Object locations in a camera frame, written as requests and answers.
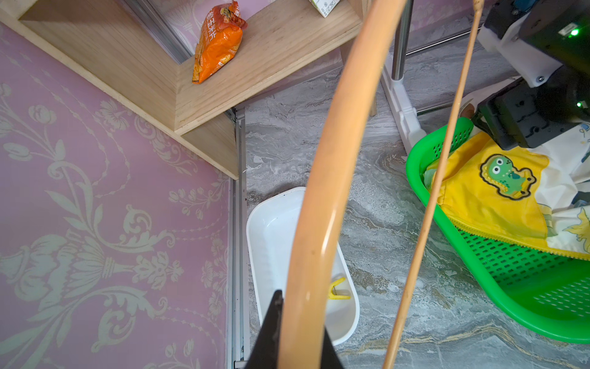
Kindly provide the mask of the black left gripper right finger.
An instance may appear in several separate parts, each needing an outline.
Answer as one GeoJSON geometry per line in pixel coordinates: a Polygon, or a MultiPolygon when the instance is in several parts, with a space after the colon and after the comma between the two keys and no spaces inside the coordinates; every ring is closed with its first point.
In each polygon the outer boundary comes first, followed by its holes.
{"type": "Polygon", "coordinates": [[[321,369],[344,369],[340,362],[327,329],[324,329],[324,342],[321,354],[321,369]]]}

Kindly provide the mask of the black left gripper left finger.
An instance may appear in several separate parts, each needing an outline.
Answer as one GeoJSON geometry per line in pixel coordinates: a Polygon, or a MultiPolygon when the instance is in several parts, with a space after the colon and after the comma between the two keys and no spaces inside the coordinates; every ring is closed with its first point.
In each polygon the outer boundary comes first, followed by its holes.
{"type": "Polygon", "coordinates": [[[276,290],[261,325],[254,349],[247,361],[246,369],[277,369],[283,306],[282,290],[276,290]]]}

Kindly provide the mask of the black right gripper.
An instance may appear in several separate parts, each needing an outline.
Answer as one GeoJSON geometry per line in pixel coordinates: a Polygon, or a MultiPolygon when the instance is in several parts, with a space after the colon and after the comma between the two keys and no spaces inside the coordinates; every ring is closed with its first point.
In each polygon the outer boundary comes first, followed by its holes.
{"type": "Polygon", "coordinates": [[[535,149],[578,127],[589,131],[589,76],[558,69],[532,88],[518,78],[481,101],[472,118],[503,150],[535,149]]]}

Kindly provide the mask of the wooden clothes hanger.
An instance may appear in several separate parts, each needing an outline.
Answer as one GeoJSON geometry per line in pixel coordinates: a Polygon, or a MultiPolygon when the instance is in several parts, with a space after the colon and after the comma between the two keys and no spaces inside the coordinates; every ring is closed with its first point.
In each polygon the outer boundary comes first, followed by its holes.
{"type": "Polygon", "coordinates": [[[297,224],[281,317],[279,368],[318,368],[336,244],[370,107],[406,7],[372,2],[324,125],[297,224]]]}

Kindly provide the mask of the yellow clothespin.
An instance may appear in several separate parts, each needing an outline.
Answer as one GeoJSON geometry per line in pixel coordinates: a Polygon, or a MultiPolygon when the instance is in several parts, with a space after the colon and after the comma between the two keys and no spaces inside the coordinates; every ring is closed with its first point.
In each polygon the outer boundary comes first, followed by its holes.
{"type": "Polygon", "coordinates": [[[343,283],[347,283],[346,277],[340,277],[331,282],[328,292],[329,300],[342,301],[351,299],[351,293],[347,289],[339,288],[343,283]]]}

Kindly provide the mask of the yellow white dinosaur jacket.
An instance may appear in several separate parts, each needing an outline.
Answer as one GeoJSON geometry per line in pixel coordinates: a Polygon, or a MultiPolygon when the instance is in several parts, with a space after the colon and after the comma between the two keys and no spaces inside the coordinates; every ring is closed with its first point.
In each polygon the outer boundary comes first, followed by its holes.
{"type": "Polygon", "coordinates": [[[587,261],[588,125],[508,151],[474,129],[447,160],[437,204],[470,234],[587,261]]]}

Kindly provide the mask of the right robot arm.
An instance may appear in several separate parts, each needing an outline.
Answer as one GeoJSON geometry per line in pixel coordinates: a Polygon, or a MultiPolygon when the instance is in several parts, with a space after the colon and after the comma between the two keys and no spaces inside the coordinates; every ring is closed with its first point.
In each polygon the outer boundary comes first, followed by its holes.
{"type": "Polygon", "coordinates": [[[478,104],[473,119],[503,150],[534,149],[589,129],[589,3],[497,1],[479,42],[518,72],[478,104]]]}

